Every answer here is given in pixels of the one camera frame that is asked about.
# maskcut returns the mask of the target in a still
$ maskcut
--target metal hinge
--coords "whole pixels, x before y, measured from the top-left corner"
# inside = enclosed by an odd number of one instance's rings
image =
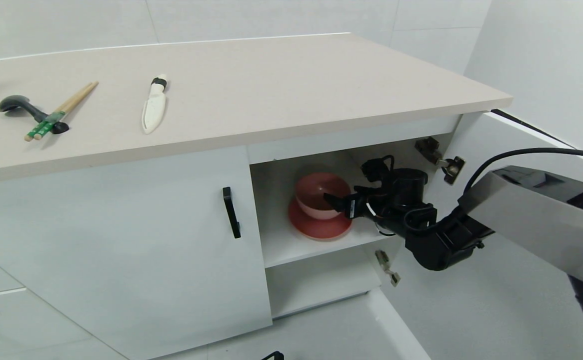
[[[456,178],[458,178],[458,174],[463,170],[463,166],[465,166],[465,160],[458,156],[453,159],[443,159],[443,155],[438,151],[440,145],[437,139],[429,136],[426,139],[416,141],[414,147],[428,162],[440,167],[442,172],[445,173],[445,182],[453,185]]]
[[[391,280],[391,284],[396,287],[396,285],[399,284],[399,281],[401,281],[401,277],[399,276],[399,273],[392,271],[392,269],[390,269],[390,257],[387,256],[387,253],[383,250],[376,250],[376,252],[374,252],[374,255],[376,255],[376,259],[378,259],[378,264],[380,264],[380,267],[382,268],[382,271],[389,275],[389,278]]]

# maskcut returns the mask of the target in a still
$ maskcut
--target white wall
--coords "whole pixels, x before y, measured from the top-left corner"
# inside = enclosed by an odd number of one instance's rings
[[[494,0],[465,75],[508,112],[583,149],[583,0]]]
[[[0,0],[0,59],[353,32],[463,73],[491,0]]]

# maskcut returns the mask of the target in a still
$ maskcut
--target beige countertop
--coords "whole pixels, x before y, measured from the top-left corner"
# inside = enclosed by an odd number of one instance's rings
[[[141,112],[166,74],[149,135]],[[100,48],[0,60],[0,102],[52,112],[92,81],[70,130],[41,141],[36,122],[0,112],[0,181],[179,153],[507,107],[511,96],[353,34]]]

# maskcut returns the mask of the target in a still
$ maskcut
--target cabinet handle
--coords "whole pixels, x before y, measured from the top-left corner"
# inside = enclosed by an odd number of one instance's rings
[[[234,203],[232,202],[231,187],[223,187],[222,199],[225,201],[225,209],[227,209],[227,216],[229,217],[231,230],[234,232],[234,239],[239,239],[241,237],[241,223],[236,219],[236,211],[234,210]]]
[[[263,360],[285,360],[285,356],[283,355],[282,352],[280,351],[274,351],[273,353],[270,353],[266,358],[264,358]]]

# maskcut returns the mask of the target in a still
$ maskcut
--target knife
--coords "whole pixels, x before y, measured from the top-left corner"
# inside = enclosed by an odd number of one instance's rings
[[[162,73],[151,81],[149,98],[142,108],[142,129],[150,134],[161,124],[165,113],[166,96],[163,91],[168,87],[167,76]]]

